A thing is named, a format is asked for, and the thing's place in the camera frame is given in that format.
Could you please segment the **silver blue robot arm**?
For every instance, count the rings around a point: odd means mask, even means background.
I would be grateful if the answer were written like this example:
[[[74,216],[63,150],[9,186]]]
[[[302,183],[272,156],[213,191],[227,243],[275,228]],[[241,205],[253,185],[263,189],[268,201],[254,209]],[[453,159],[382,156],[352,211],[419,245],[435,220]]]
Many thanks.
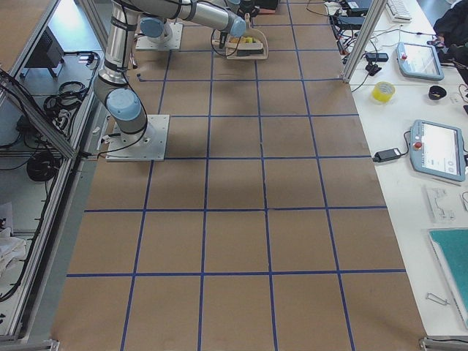
[[[256,1],[143,1],[140,30],[147,37],[162,39],[172,36],[169,19],[200,24],[232,37],[246,31],[245,17],[260,12]]]
[[[110,33],[104,66],[94,81],[94,93],[114,117],[120,131],[139,135],[147,128],[147,118],[126,77],[137,30],[165,43],[172,39],[168,20],[182,19],[240,37],[246,22],[230,6],[209,1],[113,1]]]

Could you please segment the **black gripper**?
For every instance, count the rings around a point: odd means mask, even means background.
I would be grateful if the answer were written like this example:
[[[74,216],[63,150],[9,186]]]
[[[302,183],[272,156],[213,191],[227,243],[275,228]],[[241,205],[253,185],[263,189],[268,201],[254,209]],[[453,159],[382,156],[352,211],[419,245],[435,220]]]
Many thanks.
[[[260,7],[255,4],[255,0],[240,0],[239,16],[244,18],[249,15],[250,18],[256,17],[260,13]]]
[[[218,48],[220,50],[226,50],[227,49],[227,45],[229,43],[229,39],[230,39],[230,35],[225,32],[225,31],[221,31],[219,33],[219,44],[218,44]]]

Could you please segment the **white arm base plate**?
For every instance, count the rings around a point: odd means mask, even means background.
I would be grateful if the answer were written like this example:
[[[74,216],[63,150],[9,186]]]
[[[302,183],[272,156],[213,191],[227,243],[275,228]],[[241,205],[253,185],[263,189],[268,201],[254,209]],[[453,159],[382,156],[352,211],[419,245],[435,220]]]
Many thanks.
[[[144,132],[135,135],[123,133],[118,124],[113,125],[113,134],[105,158],[109,162],[145,162],[165,159],[169,115],[148,115]]]

